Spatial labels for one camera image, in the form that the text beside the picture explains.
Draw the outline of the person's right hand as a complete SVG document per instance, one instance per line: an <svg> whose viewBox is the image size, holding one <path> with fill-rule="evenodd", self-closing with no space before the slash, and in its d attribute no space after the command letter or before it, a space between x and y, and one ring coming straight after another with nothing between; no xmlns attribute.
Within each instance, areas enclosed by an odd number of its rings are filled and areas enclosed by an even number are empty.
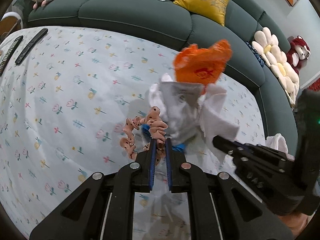
<svg viewBox="0 0 320 240"><path fill-rule="evenodd" d="M287 216L278 216L278 218L292 231L294 238L296 238L305 229L313 216L293 212Z"/></svg>

